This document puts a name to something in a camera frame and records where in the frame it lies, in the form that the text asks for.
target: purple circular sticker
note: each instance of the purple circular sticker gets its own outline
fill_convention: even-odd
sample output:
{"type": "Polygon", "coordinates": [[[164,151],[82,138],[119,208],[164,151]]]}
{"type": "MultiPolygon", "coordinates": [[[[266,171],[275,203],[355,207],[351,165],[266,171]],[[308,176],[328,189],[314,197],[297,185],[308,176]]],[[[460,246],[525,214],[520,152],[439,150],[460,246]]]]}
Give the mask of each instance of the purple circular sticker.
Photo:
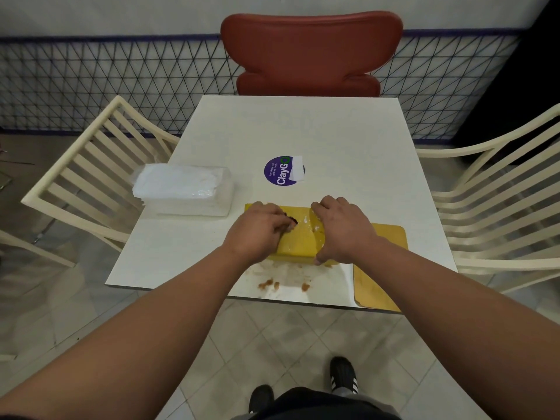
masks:
{"type": "Polygon", "coordinates": [[[290,172],[292,170],[291,156],[278,156],[272,159],[264,167],[264,176],[272,184],[277,186],[290,186],[297,181],[290,180],[290,172]]]}

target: hand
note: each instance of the hand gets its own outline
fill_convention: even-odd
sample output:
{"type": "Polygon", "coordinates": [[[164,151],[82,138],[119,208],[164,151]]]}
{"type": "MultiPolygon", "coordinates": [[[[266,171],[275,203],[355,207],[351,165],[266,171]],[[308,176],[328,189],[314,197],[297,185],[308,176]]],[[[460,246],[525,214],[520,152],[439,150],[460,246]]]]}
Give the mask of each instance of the hand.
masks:
{"type": "Polygon", "coordinates": [[[222,247],[250,266],[274,253],[282,234],[295,225],[275,204],[255,202],[231,226],[222,247]]]}
{"type": "Polygon", "coordinates": [[[345,198],[325,196],[311,205],[325,227],[325,244],[315,257],[316,265],[329,259],[354,264],[361,249],[379,239],[368,217],[345,198]]]}

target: purple trim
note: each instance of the purple trim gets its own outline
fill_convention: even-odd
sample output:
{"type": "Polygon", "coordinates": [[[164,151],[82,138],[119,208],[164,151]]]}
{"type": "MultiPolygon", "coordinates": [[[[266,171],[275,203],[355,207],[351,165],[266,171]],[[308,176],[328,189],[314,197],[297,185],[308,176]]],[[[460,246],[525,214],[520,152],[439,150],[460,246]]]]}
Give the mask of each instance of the purple trim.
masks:
{"type": "MultiPolygon", "coordinates": [[[[51,136],[79,136],[82,135],[83,131],[56,131],[56,130],[17,130],[17,129],[7,129],[7,128],[2,128],[0,127],[0,134],[5,134],[5,135],[43,135],[45,137],[51,137],[51,136]]],[[[146,138],[153,138],[153,134],[152,133],[140,133],[141,135],[143,135],[146,138]]],[[[173,134],[170,133],[171,135],[176,135],[177,137],[181,137],[181,134],[173,134]]],[[[130,133],[124,133],[124,135],[127,135],[129,137],[132,137],[132,134],[130,133]]]]}
{"type": "MultiPolygon", "coordinates": [[[[467,28],[467,29],[405,29],[405,37],[467,37],[467,36],[516,36],[525,29],[520,28],[467,28]]],[[[116,41],[202,41],[219,40],[220,34],[179,35],[107,35],[71,37],[0,37],[0,43],[45,43],[45,42],[116,42],[116,41]]]]}
{"type": "MultiPolygon", "coordinates": [[[[4,129],[0,127],[0,133],[5,134],[5,135],[42,135],[45,137],[51,137],[51,136],[79,136],[81,135],[81,131],[55,131],[55,130],[45,130],[45,131],[41,131],[41,130],[17,130],[17,129],[4,129]]],[[[153,138],[153,135],[151,133],[141,133],[144,137],[146,138],[153,138]]],[[[171,135],[176,135],[177,137],[181,137],[181,134],[173,134],[171,133],[171,135]]],[[[450,139],[438,139],[438,138],[413,138],[412,141],[414,142],[414,144],[424,144],[424,145],[430,145],[430,146],[449,146],[451,140],[450,139]]]]}
{"type": "Polygon", "coordinates": [[[527,29],[521,28],[465,28],[465,29],[405,29],[405,37],[485,37],[517,36],[527,29]]]}
{"type": "Polygon", "coordinates": [[[220,34],[180,35],[106,35],[72,37],[0,37],[0,43],[44,43],[44,42],[116,42],[116,41],[203,41],[219,40],[220,34]]]}

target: shoe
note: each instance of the shoe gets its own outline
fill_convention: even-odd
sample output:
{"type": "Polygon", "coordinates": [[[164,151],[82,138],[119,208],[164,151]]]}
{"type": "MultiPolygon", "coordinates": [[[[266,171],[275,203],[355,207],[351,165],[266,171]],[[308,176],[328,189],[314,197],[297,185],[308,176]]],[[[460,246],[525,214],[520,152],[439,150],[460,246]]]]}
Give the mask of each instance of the shoe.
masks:
{"type": "Polygon", "coordinates": [[[346,358],[334,357],[330,360],[330,387],[333,391],[337,388],[347,388],[354,394],[358,393],[356,372],[346,358]]]}
{"type": "Polygon", "coordinates": [[[249,400],[249,414],[257,413],[274,402],[274,391],[269,385],[257,386],[249,400]]]}

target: red chair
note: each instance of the red chair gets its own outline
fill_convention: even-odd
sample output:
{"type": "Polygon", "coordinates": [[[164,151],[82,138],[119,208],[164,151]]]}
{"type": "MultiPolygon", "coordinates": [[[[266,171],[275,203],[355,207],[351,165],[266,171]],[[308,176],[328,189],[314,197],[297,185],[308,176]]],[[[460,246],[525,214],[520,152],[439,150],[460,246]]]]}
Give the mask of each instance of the red chair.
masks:
{"type": "Polygon", "coordinates": [[[245,68],[242,96],[378,97],[367,75],[395,53],[402,20],[391,12],[336,16],[233,14],[221,36],[231,58],[245,68]]]}

